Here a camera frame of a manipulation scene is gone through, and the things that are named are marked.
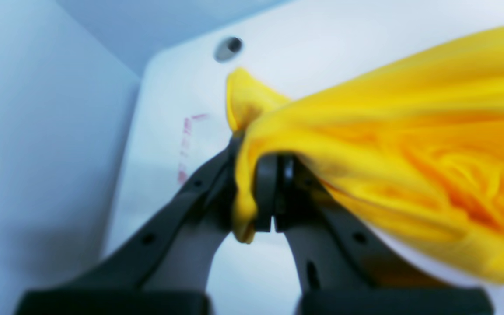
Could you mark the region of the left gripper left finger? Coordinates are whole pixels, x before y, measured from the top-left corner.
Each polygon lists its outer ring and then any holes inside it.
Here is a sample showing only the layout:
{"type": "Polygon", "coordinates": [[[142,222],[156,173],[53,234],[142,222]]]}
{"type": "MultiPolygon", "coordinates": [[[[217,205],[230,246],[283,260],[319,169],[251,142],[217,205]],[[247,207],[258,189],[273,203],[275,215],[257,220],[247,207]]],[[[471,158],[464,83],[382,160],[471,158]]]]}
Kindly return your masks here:
{"type": "Polygon", "coordinates": [[[17,315],[213,315],[213,257],[230,231],[234,169],[244,138],[202,164],[162,209],[96,267],[30,290],[17,315]]]}

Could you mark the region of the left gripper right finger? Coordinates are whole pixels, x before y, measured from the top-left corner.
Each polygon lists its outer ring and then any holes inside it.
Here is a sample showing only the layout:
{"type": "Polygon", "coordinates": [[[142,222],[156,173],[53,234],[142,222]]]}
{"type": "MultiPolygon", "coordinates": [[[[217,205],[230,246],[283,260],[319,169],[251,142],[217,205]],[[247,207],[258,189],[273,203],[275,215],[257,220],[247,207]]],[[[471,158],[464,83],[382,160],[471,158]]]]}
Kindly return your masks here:
{"type": "Polygon", "coordinates": [[[256,229],[283,233],[302,295],[297,315],[492,315],[483,289],[446,284],[402,259],[291,155],[260,158],[256,229]]]}

